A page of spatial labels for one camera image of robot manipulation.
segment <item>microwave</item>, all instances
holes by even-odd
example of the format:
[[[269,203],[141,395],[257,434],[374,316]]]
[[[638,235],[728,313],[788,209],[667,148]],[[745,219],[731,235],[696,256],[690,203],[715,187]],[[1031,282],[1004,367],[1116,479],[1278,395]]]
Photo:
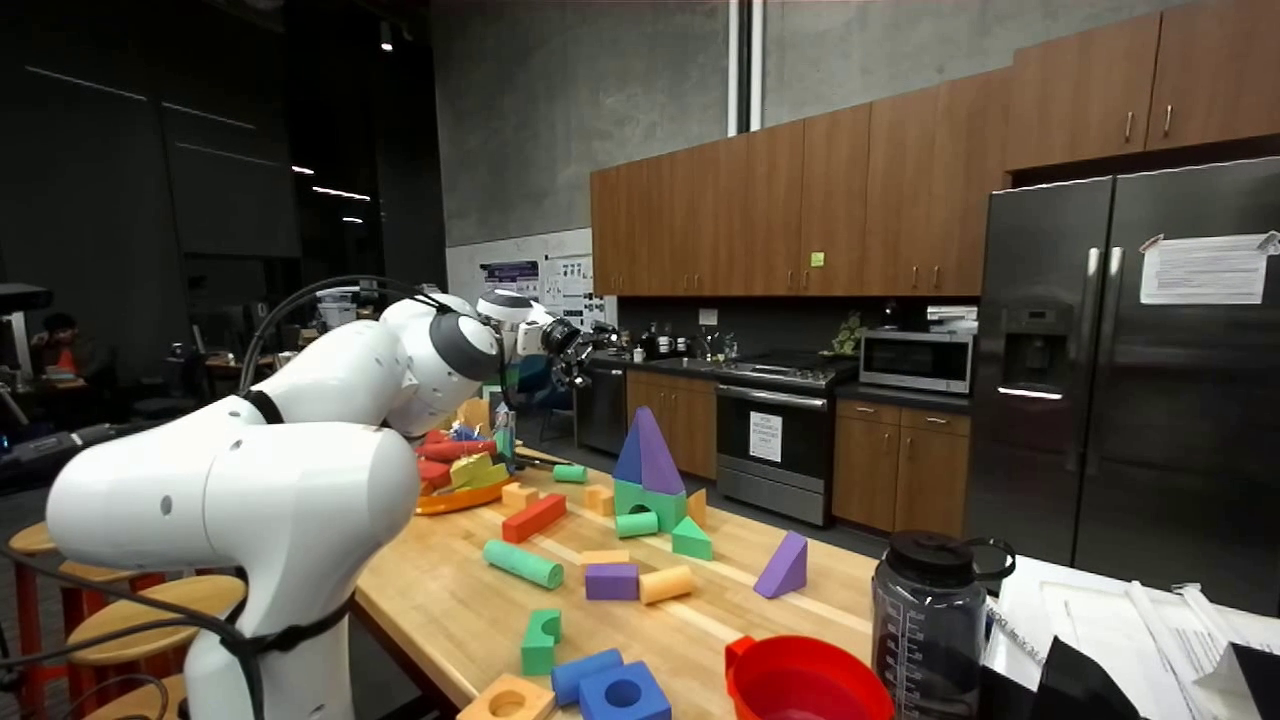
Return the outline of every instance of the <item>microwave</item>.
[[[868,328],[861,338],[861,383],[970,395],[972,348],[972,333]]]

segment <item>concrete wall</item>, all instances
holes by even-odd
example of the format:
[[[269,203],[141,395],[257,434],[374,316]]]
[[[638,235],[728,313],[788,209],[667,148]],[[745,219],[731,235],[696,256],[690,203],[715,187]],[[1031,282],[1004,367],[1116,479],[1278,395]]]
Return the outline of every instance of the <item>concrete wall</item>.
[[[589,223],[591,169],[725,135],[725,0],[442,0],[450,245]]]
[[[1180,0],[761,0],[763,126],[999,67]],[[445,235],[589,223],[589,174],[725,135],[728,0],[442,0]]]
[[[763,0],[763,126],[989,72],[1184,0]]]

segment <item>red container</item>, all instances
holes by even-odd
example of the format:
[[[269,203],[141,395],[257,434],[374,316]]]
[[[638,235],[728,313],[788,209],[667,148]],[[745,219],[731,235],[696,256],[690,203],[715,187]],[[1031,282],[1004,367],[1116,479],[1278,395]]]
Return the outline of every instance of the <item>red container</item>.
[[[725,648],[742,720],[894,720],[894,696],[868,666],[813,635],[742,635]]]

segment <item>blue foam block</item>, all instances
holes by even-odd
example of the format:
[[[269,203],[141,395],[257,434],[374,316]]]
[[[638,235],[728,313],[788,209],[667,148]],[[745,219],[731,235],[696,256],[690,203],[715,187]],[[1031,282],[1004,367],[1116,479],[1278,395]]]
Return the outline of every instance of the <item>blue foam block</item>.
[[[671,720],[671,700],[658,689],[649,666],[584,678],[581,709],[584,720]]]
[[[559,666],[559,667],[553,671],[556,705],[575,705],[584,680],[598,678],[598,671],[614,671],[614,667],[623,667],[623,658],[620,658],[618,648],[598,654],[598,658],[581,658],[581,661],[572,661],[572,666]]]

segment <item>refrigerator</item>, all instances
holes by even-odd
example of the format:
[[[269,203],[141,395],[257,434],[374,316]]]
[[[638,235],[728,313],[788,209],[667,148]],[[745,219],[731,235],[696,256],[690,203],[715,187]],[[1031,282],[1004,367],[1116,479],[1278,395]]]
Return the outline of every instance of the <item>refrigerator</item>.
[[[970,534],[1280,614],[1278,227],[1280,157],[996,191]]]

